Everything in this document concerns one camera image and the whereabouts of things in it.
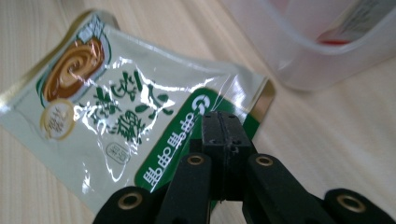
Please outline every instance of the snack package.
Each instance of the snack package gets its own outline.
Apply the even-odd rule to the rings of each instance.
[[[205,112],[234,113],[253,137],[273,96],[265,76],[177,55],[90,11],[0,95],[0,123],[96,213],[118,189],[169,182]]]

